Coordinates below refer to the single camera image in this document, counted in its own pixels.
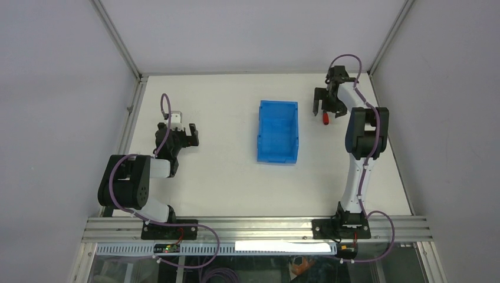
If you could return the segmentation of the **red black screwdriver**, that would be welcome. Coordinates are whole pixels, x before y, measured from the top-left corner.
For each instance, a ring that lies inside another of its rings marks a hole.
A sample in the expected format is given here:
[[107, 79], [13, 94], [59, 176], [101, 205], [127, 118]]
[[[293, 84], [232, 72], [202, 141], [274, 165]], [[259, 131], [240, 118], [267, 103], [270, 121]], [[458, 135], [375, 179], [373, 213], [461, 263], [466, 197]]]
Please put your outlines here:
[[323, 111], [323, 114], [322, 114], [322, 121], [323, 121], [323, 125], [325, 125], [325, 126], [329, 125], [329, 123], [330, 123], [329, 115], [325, 110]]

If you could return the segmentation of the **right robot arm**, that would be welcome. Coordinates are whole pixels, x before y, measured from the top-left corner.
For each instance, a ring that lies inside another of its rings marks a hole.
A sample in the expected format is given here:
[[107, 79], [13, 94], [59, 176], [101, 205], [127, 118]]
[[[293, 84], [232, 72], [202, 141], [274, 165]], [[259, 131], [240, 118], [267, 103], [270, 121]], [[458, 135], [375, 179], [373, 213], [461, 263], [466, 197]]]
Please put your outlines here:
[[387, 148], [390, 112], [370, 104], [358, 89], [358, 80], [342, 65], [328, 69], [325, 84], [314, 90], [314, 115], [321, 113], [324, 125], [329, 124], [330, 114], [336, 118], [349, 116], [345, 136], [348, 177], [332, 220], [334, 234], [347, 239], [356, 230], [368, 229], [364, 194], [375, 162]]

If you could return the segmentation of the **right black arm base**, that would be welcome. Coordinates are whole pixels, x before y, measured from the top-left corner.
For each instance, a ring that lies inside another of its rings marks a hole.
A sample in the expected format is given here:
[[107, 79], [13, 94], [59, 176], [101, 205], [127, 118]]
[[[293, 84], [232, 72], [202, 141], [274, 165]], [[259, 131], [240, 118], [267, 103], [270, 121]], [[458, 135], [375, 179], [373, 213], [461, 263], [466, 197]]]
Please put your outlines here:
[[371, 238], [369, 223], [364, 217], [355, 224], [342, 224], [336, 217], [317, 218], [311, 221], [311, 227], [314, 239], [340, 241]]

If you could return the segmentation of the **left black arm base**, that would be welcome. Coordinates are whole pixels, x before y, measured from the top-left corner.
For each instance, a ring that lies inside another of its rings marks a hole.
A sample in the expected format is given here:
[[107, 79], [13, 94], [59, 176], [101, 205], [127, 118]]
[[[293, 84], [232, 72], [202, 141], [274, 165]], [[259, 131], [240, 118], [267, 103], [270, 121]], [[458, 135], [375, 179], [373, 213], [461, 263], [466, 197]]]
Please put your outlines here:
[[198, 236], [199, 222], [196, 219], [180, 219], [177, 220], [180, 227], [162, 226], [157, 224], [143, 223], [143, 229], [140, 238], [142, 240], [166, 240], [173, 241], [178, 239], [196, 240]]

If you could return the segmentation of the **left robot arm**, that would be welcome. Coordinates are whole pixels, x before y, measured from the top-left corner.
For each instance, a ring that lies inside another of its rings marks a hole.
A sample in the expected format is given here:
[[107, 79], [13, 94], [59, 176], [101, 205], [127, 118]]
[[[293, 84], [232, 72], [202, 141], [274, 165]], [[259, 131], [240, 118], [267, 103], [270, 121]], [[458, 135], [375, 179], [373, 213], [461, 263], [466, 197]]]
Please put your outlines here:
[[199, 145], [196, 124], [190, 123], [186, 130], [182, 124], [168, 126], [159, 123], [155, 132], [155, 145], [160, 150], [153, 156], [111, 155], [97, 198], [101, 206], [120, 209], [147, 223], [156, 223], [154, 231], [162, 239], [171, 239], [177, 233], [175, 211], [170, 205], [150, 196], [150, 179], [175, 177], [180, 151]]

